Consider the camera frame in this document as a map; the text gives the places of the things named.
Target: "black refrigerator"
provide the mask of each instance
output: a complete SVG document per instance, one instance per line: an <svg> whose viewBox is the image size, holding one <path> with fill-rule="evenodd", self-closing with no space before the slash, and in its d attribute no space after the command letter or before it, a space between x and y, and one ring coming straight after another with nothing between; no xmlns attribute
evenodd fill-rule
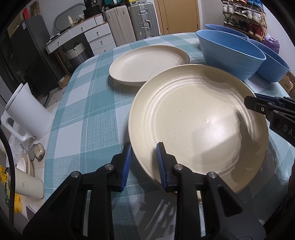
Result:
<svg viewBox="0 0 295 240"><path fill-rule="evenodd" d="M18 82L28 82L32 94L46 96L57 88L65 75L53 53L48 54L45 45L50 40L42 16L25 19L10 38L12 60L10 68Z"/></svg>

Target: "shoe rack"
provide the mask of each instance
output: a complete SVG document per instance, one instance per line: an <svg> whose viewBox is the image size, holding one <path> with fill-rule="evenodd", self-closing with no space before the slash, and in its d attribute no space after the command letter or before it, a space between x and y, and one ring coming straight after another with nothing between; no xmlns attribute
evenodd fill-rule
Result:
<svg viewBox="0 0 295 240"><path fill-rule="evenodd" d="M241 21L244 21L244 22L248 23L248 26L249 26L250 23L261 26L261 28L263 30L263 36L262 37L257 37L257 36L255 36L253 34L250 34L249 32L245 32L245 31L243 31L243 30L241 30L239 28L236 28L234 26L231 26L231 25L228 25L228 24L225 24L225 23L223 24L226 27L229 27L229 28L235 29L235 30L237 30L237 31L239 31L241 33L244 33L245 35L249 36L250 38L252 38L254 40L262 42L264 40L264 38L265 38L266 30L267 30L267 25L266 25L266 21L265 21L266 13L263 12L262 9L259 8L259 7L249 5L249 4L246 4L246 3L243 3L243 2L228 0L228 3L226 3L226 4L235 5L235 7L244 7L244 8L247 8L247 9L253 11L253 12L257 12L257 13L261 14L262 23L259 23L259 22L256 22L256 21L254 21L252 19L248 19L247 17L241 16L241 15L238 15L238 14L225 13L225 12L222 11L222 13L223 13L223 15L225 17L231 18L231 16L234 16L236 20L241 20Z"/></svg>

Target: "bottle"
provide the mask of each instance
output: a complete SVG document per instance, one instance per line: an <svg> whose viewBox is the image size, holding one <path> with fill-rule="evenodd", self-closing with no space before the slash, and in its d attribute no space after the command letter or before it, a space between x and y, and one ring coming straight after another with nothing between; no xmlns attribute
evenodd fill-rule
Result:
<svg viewBox="0 0 295 240"><path fill-rule="evenodd" d="M73 23L71 16L68 16L68 21L69 21L70 26L74 27L74 23Z"/></svg>

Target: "drawer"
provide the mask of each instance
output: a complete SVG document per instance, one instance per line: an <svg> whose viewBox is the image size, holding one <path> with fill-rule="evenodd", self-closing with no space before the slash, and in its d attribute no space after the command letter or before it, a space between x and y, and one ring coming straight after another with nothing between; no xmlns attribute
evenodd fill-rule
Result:
<svg viewBox="0 0 295 240"><path fill-rule="evenodd" d="M48 54L52 53L55 49L59 48L61 45L65 44L67 41L71 39L69 32L64 32L56 39L54 39L51 43L46 46L46 50Z"/></svg>
<svg viewBox="0 0 295 240"><path fill-rule="evenodd" d="M71 35L72 38L74 38L75 36L79 35L80 33L86 32L87 30L89 30L90 28L93 28L96 26L96 22L94 18L90 18L80 24L78 24L77 26L71 28L69 30L69 33Z"/></svg>
<svg viewBox="0 0 295 240"><path fill-rule="evenodd" d="M116 44L115 43L111 43L111 44L105 45L105 46L103 46L101 48L98 48L98 49L94 50L93 51L93 54L94 54L94 56L96 56L98 54L101 54L101 53L110 51L110 50L114 49L115 47L116 47Z"/></svg>
<svg viewBox="0 0 295 240"><path fill-rule="evenodd" d="M100 37L100 38L97 38L91 42L89 42L89 45L91 46L91 49L92 50L96 50L98 48L101 48L103 46L106 46L106 45L109 45L111 43L114 43L114 39L113 39L113 36L111 33L103 36L103 37Z"/></svg>
<svg viewBox="0 0 295 240"><path fill-rule="evenodd" d="M109 33L111 33L111 30L110 30L108 23L106 23L106 24L103 24L101 26L98 26L94 29L87 31L85 33L85 37L88 42L91 42L92 40L102 37L102 36L109 34Z"/></svg>

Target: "blue bowl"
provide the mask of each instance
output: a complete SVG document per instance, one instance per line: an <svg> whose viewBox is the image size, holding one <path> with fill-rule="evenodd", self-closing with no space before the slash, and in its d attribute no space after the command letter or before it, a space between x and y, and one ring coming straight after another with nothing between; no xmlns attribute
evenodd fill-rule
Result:
<svg viewBox="0 0 295 240"><path fill-rule="evenodd" d="M239 36L239 37L246 39L246 40L249 38L247 35L239 32L237 30L231 29L229 27L220 26L217 24L205 24L205 27L210 30L217 30L217 31L222 31L222 32L226 32L226 33L231 33L231 34L234 34L234 35Z"/></svg>
<svg viewBox="0 0 295 240"><path fill-rule="evenodd" d="M278 82L290 71L288 64L269 47L252 39L248 39L248 41L261 49L266 55L266 60L257 70L257 73L265 80Z"/></svg>
<svg viewBox="0 0 295 240"><path fill-rule="evenodd" d="M199 30L196 34L206 63L240 80L251 77L266 60L263 51L236 35L215 30Z"/></svg>

